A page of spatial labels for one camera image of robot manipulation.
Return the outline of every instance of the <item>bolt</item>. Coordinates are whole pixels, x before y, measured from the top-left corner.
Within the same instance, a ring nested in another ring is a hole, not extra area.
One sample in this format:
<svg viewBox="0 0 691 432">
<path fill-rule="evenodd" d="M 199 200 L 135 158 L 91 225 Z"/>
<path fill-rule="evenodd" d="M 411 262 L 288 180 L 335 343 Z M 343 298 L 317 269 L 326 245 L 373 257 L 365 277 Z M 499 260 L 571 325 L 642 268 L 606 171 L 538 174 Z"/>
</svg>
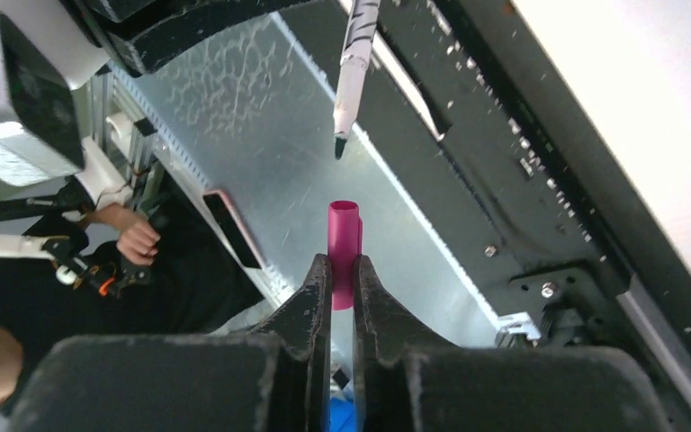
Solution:
<svg viewBox="0 0 691 432">
<path fill-rule="evenodd" d="M 545 299 L 549 299 L 553 295 L 555 295 L 555 291 L 557 291 L 558 285 L 555 284 L 555 282 L 546 282 L 544 285 L 542 285 L 542 297 Z"/>
<path fill-rule="evenodd" d="M 486 255 L 486 258 L 494 257 L 497 253 L 497 247 L 494 245 L 488 245 L 483 249 L 483 254 Z"/>
</svg>

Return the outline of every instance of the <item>white marker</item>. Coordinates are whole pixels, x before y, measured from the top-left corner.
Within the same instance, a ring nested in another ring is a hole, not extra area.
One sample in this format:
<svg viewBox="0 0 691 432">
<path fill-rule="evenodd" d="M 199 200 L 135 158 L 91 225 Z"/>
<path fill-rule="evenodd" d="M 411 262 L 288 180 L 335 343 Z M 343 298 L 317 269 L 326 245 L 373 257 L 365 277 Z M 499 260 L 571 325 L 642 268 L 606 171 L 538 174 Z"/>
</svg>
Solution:
<svg viewBox="0 0 691 432">
<path fill-rule="evenodd" d="M 380 0 L 354 0 L 348 16 L 343 56 L 340 58 L 340 77 L 335 95 L 335 158 L 343 156 L 351 128 L 359 113 L 364 78 L 372 54 L 372 39 L 377 29 Z"/>
</svg>

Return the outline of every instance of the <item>white plastic part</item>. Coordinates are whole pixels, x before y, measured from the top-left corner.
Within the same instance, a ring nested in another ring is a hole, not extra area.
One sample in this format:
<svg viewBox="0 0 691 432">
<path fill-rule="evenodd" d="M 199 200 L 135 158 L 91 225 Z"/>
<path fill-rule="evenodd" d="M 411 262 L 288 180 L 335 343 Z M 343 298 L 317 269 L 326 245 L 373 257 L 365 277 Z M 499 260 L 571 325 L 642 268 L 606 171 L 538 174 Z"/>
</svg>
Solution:
<svg viewBox="0 0 691 432">
<path fill-rule="evenodd" d="M 46 239 L 40 237 L 0 234 L 0 257 L 53 259 L 51 254 L 41 250 Z"/>
<path fill-rule="evenodd" d="M 121 173 L 110 162 L 101 148 L 91 137 L 81 141 L 85 157 L 85 170 L 76 174 L 76 179 L 102 209 L 112 203 L 125 205 L 133 195 L 133 190 L 123 179 Z"/>
<path fill-rule="evenodd" d="M 78 279 L 76 272 L 70 270 L 69 268 L 61 265 L 56 272 L 57 280 L 63 285 L 72 285 Z"/>
<path fill-rule="evenodd" d="M 115 147 L 131 162 L 130 139 L 133 131 L 133 122 L 123 112 L 118 112 L 105 119 L 110 126 L 110 140 Z"/>
<path fill-rule="evenodd" d="M 0 0 L 12 20 L 71 89 L 85 84 L 110 57 L 88 41 L 59 0 Z"/>
</svg>

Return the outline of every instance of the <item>pink marker cap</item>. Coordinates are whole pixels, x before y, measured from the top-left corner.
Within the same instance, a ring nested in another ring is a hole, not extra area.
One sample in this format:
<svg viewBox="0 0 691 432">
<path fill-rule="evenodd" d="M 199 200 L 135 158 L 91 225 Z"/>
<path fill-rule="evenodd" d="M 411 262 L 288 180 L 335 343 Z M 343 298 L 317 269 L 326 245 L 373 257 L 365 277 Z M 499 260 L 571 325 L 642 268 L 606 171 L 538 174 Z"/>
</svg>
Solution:
<svg viewBox="0 0 691 432">
<path fill-rule="evenodd" d="M 327 255 L 332 265 L 332 309 L 354 306 L 354 262 L 362 254 L 362 218 L 355 202 L 329 205 Z"/>
</svg>

